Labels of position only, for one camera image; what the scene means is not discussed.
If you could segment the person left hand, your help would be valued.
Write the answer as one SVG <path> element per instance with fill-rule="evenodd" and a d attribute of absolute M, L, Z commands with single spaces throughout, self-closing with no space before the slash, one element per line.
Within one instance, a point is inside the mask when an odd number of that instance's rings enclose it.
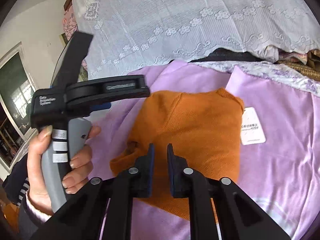
<path fill-rule="evenodd" d="M 27 158 L 29 200 L 36 209 L 47 215 L 52 215 L 53 211 L 42 176 L 41 157 L 50 144 L 52 130 L 52 126 L 48 126 L 31 139 Z M 88 182 L 93 170 L 91 147 L 85 145 L 69 164 L 72 171 L 64 176 L 62 185 L 67 194 L 75 194 Z"/>

